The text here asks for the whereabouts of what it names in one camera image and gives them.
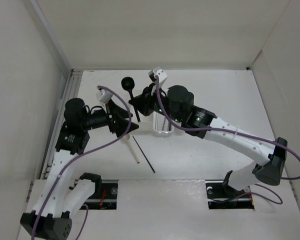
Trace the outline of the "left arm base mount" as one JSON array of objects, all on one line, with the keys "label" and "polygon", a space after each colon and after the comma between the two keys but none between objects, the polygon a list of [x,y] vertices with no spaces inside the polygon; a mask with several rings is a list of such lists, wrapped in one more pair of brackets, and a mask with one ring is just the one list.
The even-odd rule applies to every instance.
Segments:
[{"label": "left arm base mount", "polygon": [[116,210],[118,189],[117,180],[103,180],[100,191],[90,196],[85,204],[89,210]]}]

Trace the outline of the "black spoon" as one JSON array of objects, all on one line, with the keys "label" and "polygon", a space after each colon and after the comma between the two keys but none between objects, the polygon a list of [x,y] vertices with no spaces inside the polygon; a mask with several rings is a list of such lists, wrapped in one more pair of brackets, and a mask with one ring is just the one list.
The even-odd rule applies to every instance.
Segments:
[{"label": "black spoon", "polygon": [[[130,76],[126,76],[124,77],[122,80],[121,80],[121,86],[122,88],[127,91],[129,93],[129,96],[131,99],[134,98],[134,95],[133,95],[133,89],[135,87],[135,82],[133,80],[132,77]],[[140,123],[141,122],[141,119],[140,119],[140,116],[139,116],[139,113],[138,113],[138,110],[137,108],[134,106],[133,107],[134,109],[134,113],[135,113],[135,117],[137,119],[137,122]]]}]

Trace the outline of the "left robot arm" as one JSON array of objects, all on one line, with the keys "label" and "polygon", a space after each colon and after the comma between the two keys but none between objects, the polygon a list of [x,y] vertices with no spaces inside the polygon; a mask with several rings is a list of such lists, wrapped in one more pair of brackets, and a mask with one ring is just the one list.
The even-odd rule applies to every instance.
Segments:
[{"label": "left robot arm", "polygon": [[31,239],[66,240],[77,211],[89,197],[94,199],[101,195],[102,179],[95,173],[85,172],[69,190],[78,159],[88,154],[85,148],[90,139],[89,131],[107,126],[120,140],[138,129],[138,125],[132,123],[129,107],[121,108],[111,99],[89,108],[81,98],[72,98],[66,102],[63,116],[44,190],[31,212],[23,213],[20,219]]}]

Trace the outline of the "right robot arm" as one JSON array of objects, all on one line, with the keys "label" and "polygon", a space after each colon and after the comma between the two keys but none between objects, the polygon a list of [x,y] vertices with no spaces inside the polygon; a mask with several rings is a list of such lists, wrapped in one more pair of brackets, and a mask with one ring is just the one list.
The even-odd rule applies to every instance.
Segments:
[{"label": "right robot arm", "polygon": [[248,138],[247,133],[228,124],[213,112],[194,104],[195,96],[184,86],[174,85],[161,95],[159,104],[155,85],[146,87],[140,95],[130,95],[129,103],[142,115],[164,112],[182,128],[189,128],[187,134],[224,145],[237,151],[253,162],[239,170],[230,170],[222,183],[222,193],[233,197],[249,185],[264,183],[278,186],[282,179],[287,152],[284,148]]}]

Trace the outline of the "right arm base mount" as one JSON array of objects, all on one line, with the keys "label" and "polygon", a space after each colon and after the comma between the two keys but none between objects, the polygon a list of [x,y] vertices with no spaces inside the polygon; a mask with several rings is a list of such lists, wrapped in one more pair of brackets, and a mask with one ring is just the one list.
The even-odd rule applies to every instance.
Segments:
[{"label": "right arm base mount", "polygon": [[254,203],[250,194],[244,190],[236,190],[228,185],[229,171],[223,180],[206,180],[207,205],[210,210],[254,210]]}]

